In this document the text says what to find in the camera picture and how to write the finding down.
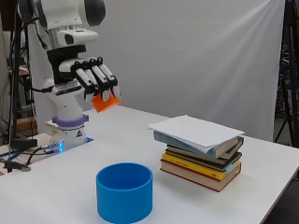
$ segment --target table surface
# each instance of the table surface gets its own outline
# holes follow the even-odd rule
[[[95,176],[111,163],[147,165],[154,175],[152,213],[140,223],[260,223],[288,185],[299,150],[245,137],[242,173],[221,193],[160,171],[165,145],[147,124],[165,117],[116,106],[89,111],[95,141],[0,176],[0,218],[6,224],[106,223],[96,212]]]

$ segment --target blue light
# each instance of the blue light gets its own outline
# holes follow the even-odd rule
[[[64,143],[59,143],[59,152],[64,152]]]

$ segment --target sheet of paper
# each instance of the sheet of paper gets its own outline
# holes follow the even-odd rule
[[[172,136],[205,153],[214,146],[244,134],[236,129],[189,116],[167,119],[149,126],[157,132]]]

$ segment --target white wall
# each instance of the white wall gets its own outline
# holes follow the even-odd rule
[[[104,57],[120,78],[124,105],[169,117],[188,114],[272,140],[284,1],[106,5],[107,17],[95,28],[99,40],[85,56]],[[41,104],[37,113],[46,120]]]

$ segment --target blue cup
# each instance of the blue cup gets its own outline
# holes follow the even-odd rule
[[[96,176],[97,211],[112,223],[134,223],[152,209],[152,172],[136,163],[118,163]]]

